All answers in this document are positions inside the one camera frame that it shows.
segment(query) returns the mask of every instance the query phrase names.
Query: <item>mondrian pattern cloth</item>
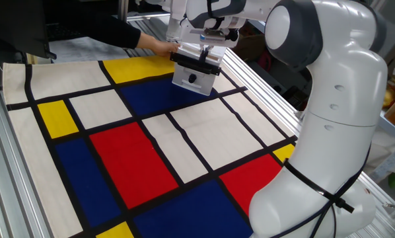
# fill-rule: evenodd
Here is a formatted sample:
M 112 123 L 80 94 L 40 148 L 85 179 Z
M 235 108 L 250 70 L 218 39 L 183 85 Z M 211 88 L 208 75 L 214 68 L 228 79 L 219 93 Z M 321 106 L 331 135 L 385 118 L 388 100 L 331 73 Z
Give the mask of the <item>mondrian pattern cloth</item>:
M 222 66 L 206 97 L 158 56 L 3 68 L 9 116 L 54 237 L 252 234 L 248 207 L 296 137 Z

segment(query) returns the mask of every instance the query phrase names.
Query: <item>person's arm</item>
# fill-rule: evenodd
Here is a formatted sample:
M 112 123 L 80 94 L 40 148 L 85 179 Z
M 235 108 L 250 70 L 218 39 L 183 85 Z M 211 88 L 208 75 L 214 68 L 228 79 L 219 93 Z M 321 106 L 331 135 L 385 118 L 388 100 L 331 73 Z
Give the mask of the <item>person's arm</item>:
M 160 42 L 139 29 L 130 26 L 110 15 L 92 11 L 76 0 L 46 0 L 46 14 L 67 28 L 95 40 L 121 48 L 147 48 L 165 56 L 176 52 L 178 45 Z
M 155 39 L 153 36 L 149 36 L 145 33 L 141 33 L 139 42 L 137 43 L 138 48 L 145 48 L 152 50 L 159 56 L 169 56 L 170 52 L 177 52 L 180 45 L 168 42 L 161 42 Z

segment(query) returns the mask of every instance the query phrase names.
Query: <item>human hand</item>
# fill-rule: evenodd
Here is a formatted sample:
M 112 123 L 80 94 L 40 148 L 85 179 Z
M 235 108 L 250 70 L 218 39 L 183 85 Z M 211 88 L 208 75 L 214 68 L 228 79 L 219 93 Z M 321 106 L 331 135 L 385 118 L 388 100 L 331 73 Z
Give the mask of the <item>human hand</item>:
M 177 52 L 179 47 L 179 44 L 157 40 L 151 50 L 158 56 L 169 57 L 171 52 Z
M 169 57 L 171 52 L 177 52 L 177 49 L 180 47 L 180 45 L 170 42 L 161 42 L 155 39 L 153 36 L 149 36 L 148 34 L 142 32 L 139 42 L 137 43 L 137 47 L 150 49 L 158 56 Z

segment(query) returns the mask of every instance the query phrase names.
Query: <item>blue rectangle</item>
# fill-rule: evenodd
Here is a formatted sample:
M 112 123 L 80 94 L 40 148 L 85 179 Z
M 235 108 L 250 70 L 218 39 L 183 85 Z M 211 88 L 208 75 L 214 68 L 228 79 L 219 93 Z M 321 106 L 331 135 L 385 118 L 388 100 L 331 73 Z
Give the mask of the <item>blue rectangle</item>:
M 55 147 L 91 227 L 121 214 L 86 143 L 76 139 Z
M 252 230 L 214 180 L 134 218 L 144 238 L 248 238 Z
M 171 81 L 172 78 L 148 81 L 124 87 L 121 92 L 139 116 L 207 98 L 205 95 L 174 85 Z

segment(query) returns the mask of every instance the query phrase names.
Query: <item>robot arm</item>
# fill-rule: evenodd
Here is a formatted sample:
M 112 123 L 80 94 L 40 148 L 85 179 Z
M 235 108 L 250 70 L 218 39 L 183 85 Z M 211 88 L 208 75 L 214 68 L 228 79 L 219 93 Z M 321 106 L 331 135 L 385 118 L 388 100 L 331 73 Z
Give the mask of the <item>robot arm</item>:
M 222 49 L 236 45 L 237 30 L 246 19 L 266 21 L 270 53 L 294 70 L 307 67 L 313 78 L 289 164 L 330 194 L 360 171 L 386 87 L 387 66 L 375 53 L 386 35 L 379 15 L 346 0 L 190 0 L 185 12 L 181 57 L 172 57 L 177 62 L 173 83 L 209 94 L 217 72 L 212 69 L 221 63 Z M 331 237 L 335 222 L 337 235 L 345 237 L 374 218 L 373 198 L 360 184 L 342 198 L 355 208 L 353 213 L 333 205 L 335 219 L 328 208 L 316 237 Z M 284 167 L 252 199 L 253 238 L 313 237 L 317 219 L 294 228 L 328 202 L 322 192 Z

